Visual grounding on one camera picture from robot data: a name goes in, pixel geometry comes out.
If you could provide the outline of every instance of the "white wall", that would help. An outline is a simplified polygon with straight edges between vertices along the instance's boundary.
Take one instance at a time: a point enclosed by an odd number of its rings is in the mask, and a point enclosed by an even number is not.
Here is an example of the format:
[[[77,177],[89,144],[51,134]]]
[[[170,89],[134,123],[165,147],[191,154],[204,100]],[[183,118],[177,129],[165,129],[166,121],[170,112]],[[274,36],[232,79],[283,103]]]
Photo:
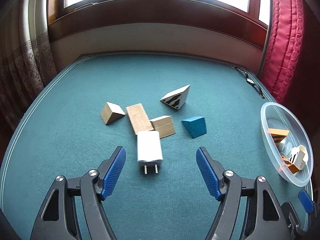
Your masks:
[[[237,38],[201,28],[161,23],[112,25],[70,35],[51,43],[57,71],[81,54],[152,50],[186,53],[243,65],[257,74],[262,49]]]

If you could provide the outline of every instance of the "red fabric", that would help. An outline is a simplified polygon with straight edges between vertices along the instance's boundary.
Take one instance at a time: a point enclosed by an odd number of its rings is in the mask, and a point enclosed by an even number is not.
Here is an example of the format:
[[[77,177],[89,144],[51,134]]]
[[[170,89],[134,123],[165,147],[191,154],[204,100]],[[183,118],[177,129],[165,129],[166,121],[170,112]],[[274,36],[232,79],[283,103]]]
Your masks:
[[[272,29],[260,81],[282,103],[299,59],[304,28],[302,0],[273,0]]]

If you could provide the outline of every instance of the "white power adapter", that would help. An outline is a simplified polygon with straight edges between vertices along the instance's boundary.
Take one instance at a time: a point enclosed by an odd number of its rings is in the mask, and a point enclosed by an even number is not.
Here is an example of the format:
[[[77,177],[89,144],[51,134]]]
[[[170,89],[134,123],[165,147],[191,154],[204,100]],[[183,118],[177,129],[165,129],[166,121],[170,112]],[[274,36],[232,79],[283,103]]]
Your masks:
[[[147,174],[147,166],[154,166],[158,173],[158,165],[161,164],[162,151],[158,131],[140,131],[137,133],[138,165],[144,166],[144,174]]]

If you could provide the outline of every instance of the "metal screw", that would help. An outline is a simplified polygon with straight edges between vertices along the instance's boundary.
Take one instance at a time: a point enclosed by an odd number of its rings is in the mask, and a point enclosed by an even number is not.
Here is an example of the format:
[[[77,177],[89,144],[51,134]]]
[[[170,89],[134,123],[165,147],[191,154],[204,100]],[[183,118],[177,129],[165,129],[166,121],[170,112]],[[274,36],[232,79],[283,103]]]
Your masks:
[[[228,176],[228,177],[232,177],[232,176],[233,176],[233,171],[227,170],[227,171],[224,172],[224,174],[225,174],[226,176]]]
[[[97,173],[98,172],[96,170],[91,170],[88,172],[89,176],[95,176],[95,175],[97,175]]]
[[[263,176],[259,176],[259,177],[258,177],[258,181],[260,181],[260,182],[265,182],[265,181],[266,181],[266,178],[263,177]]]
[[[62,181],[63,180],[63,176],[62,175],[59,175],[56,177],[56,181]]]

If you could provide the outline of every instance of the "watch face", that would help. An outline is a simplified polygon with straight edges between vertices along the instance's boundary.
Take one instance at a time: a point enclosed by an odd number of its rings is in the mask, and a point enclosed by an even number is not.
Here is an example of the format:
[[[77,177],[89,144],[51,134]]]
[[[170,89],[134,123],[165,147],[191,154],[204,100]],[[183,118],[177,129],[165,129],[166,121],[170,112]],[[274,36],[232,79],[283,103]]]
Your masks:
[[[251,80],[251,79],[249,79],[249,78],[247,78],[247,82],[249,83],[249,84],[254,84],[254,82]]]

